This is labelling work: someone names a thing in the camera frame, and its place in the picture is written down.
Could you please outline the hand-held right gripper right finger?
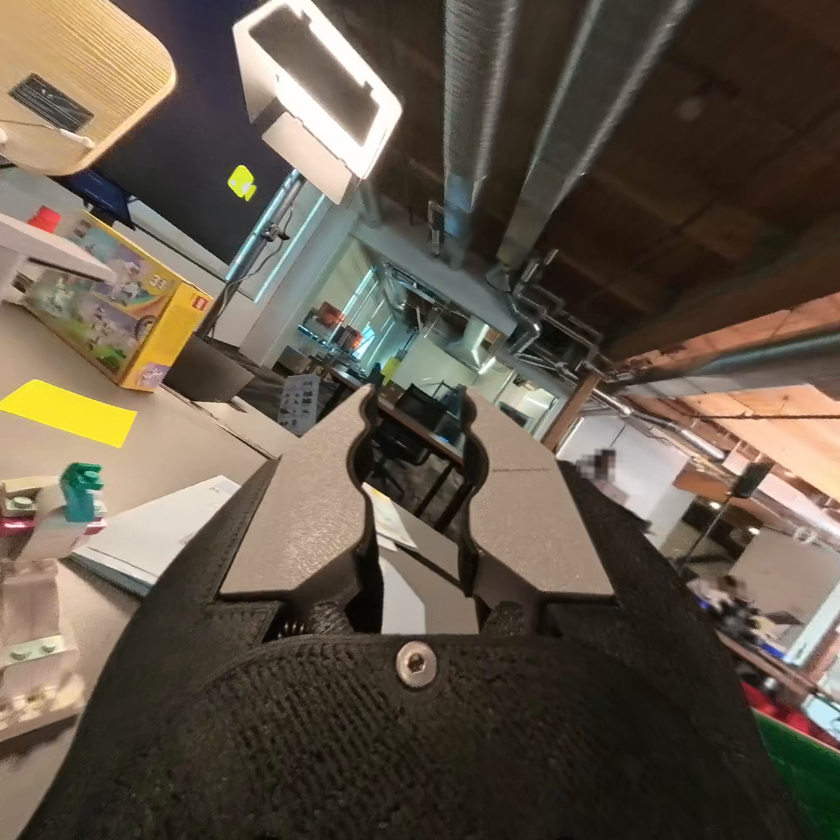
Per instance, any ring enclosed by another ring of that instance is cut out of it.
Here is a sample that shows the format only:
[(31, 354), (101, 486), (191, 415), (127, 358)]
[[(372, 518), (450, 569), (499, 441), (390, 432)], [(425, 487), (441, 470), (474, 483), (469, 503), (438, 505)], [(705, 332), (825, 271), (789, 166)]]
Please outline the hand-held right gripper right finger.
[(607, 601), (613, 585), (559, 463), (480, 394), (465, 396), (458, 577), (482, 602)]

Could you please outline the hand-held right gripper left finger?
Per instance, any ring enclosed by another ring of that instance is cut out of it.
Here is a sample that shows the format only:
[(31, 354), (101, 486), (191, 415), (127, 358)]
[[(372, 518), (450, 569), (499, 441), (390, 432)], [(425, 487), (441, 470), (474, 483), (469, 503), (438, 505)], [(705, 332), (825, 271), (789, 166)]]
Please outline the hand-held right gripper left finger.
[(372, 504), (377, 393), (363, 385), (279, 458), (220, 586), (227, 600), (382, 600)]

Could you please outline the white lego unicorn model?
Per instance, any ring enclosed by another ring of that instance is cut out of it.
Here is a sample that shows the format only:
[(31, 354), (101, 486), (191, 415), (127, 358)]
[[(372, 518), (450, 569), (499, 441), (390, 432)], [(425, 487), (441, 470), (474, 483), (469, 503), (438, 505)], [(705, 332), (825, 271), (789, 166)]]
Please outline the white lego unicorn model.
[(58, 476), (1, 483), (1, 742), (75, 720), (85, 684), (61, 615), (57, 575), (106, 526), (102, 468), (71, 463)]

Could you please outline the lego instruction booklet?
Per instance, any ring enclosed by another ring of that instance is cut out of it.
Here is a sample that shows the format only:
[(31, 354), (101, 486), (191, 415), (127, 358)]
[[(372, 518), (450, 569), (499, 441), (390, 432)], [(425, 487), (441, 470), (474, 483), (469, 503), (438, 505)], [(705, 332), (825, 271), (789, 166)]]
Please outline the lego instruction booklet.
[[(145, 597), (238, 489), (217, 476), (120, 513), (74, 550), (69, 562)], [(384, 583), (383, 633), (476, 634), (476, 605), (459, 588), (455, 544), (384, 493), (368, 484), (364, 489), (372, 499)]]

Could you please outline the yellow lego set box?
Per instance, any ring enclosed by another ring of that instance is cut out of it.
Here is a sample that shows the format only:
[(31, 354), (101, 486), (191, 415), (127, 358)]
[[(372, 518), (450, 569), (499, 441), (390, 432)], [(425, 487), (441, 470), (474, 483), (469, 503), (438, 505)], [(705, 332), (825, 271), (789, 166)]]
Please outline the yellow lego set box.
[(213, 297), (87, 211), (62, 235), (114, 278), (90, 280), (46, 268), (26, 290), (24, 305), (114, 384), (155, 391)]

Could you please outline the white printed sign sheet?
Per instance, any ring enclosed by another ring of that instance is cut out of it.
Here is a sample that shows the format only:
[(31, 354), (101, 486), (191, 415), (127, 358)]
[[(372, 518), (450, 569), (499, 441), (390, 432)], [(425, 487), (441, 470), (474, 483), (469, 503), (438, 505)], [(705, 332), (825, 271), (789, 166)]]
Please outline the white printed sign sheet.
[(317, 422), (320, 384), (316, 374), (295, 374), (285, 380), (276, 421), (296, 437), (303, 436)]

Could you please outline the long dark table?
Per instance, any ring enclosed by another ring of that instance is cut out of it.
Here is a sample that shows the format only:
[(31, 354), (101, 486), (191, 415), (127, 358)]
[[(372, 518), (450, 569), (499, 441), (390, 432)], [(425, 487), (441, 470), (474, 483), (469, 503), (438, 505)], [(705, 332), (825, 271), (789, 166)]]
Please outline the long dark table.
[[(364, 384), (351, 374), (340, 371), (337, 367), (331, 364), (319, 363), (318, 367), (325, 375), (331, 376), (338, 383), (337, 390), (332, 394), (330, 399), (328, 399), (323, 411), (319, 415), (320, 418), (324, 418), (342, 402), (343, 395), (346, 392), (357, 392), (364, 386)], [(443, 438), (425, 428), (425, 426), (419, 423), (416, 419), (394, 407), (394, 405), (390, 404), (382, 396), (378, 395), (376, 399), (377, 411), (380, 417), (384, 416), (393, 420), (396, 424), (400, 425), (400, 427), (404, 428), (407, 433), (410, 434), (420, 445), (424, 448), (431, 449), (437, 457), (442, 458), (447, 463), (443, 472), (435, 479), (433, 485), (429, 488), (426, 495), (421, 499), (420, 503), (415, 508), (414, 516), (416, 518), (420, 518), (427, 509), (428, 505), (431, 503), (432, 499), (434, 499), (443, 488), (443, 485), (446, 483), (450, 475), (457, 473), (462, 480), (464, 479), (464, 457), (457, 447), (449, 444)], [(444, 534), (447, 531), (450, 524), (458, 515), (461, 506), (465, 503), (468, 494), (468, 483), (464, 482), (456, 489), (445, 509), (436, 519), (433, 525), (435, 531), (441, 534)]]

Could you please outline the dark grey box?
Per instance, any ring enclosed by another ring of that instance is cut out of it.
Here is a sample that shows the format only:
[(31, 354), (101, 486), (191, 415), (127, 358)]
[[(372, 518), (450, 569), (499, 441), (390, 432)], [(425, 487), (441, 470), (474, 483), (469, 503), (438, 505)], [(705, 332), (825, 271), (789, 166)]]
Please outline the dark grey box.
[(252, 371), (193, 335), (166, 373), (163, 385), (193, 403), (230, 403), (254, 379)]

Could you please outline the yellow paper sheet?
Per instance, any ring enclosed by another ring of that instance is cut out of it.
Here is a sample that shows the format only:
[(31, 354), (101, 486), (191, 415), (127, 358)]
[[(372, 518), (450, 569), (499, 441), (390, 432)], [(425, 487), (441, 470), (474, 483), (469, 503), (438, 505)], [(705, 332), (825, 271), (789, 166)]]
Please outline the yellow paper sheet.
[(93, 400), (41, 380), (31, 380), (6, 395), (1, 411), (61, 432), (121, 448), (137, 413)]

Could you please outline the green plastic bin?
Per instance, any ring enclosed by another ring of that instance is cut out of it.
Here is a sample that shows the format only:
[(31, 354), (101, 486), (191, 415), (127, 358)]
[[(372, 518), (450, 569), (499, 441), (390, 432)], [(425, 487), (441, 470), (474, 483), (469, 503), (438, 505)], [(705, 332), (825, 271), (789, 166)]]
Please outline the green plastic bin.
[(758, 710), (752, 714), (812, 837), (838, 839), (839, 752)]

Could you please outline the white studio light panel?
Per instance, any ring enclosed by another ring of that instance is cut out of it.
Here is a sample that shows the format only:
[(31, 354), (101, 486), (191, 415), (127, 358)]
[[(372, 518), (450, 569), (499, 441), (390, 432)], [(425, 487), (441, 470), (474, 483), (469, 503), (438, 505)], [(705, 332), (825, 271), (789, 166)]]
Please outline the white studio light panel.
[(309, 1), (265, 2), (233, 26), (248, 120), (331, 203), (373, 172), (403, 105)]

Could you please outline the wooden-top white stand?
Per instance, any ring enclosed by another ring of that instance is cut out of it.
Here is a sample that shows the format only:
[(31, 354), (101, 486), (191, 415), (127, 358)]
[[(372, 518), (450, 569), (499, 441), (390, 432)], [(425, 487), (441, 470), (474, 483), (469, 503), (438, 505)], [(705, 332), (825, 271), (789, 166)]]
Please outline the wooden-top white stand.
[(46, 176), (84, 171), (175, 81), (167, 48), (112, 2), (1, 2), (3, 162)]

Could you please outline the wooden support post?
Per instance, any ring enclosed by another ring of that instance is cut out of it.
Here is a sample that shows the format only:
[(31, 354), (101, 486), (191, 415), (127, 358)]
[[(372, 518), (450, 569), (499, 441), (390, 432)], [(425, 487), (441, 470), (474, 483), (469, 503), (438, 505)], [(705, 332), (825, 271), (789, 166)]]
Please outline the wooden support post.
[(563, 441), (568, 437), (572, 426), (581, 414), (583, 406), (590, 399), (601, 379), (599, 373), (591, 371), (577, 381), (572, 394), (562, 405), (548, 431), (542, 437), (543, 446), (551, 453), (556, 454)]

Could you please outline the smooth metal ceiling duct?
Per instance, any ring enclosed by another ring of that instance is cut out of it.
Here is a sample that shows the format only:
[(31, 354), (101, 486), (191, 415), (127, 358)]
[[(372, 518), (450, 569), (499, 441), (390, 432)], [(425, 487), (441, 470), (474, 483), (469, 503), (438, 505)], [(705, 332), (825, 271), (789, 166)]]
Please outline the smooth metal ceiling duct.
[(693, 1), (584, 6), (497, 259), (518, 269), (553, 213), (592, 167)]

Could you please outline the ribbed metal ceiling duct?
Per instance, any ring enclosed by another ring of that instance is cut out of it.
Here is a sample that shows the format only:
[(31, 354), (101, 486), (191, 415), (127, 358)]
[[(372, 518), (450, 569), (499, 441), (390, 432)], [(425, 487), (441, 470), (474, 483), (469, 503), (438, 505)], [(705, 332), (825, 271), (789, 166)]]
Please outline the ribbed metal ceiling duct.
[(444, 4), (444, 253), (454, 268), (466, 261), (490, 172), (521, 10), (519, 1)]

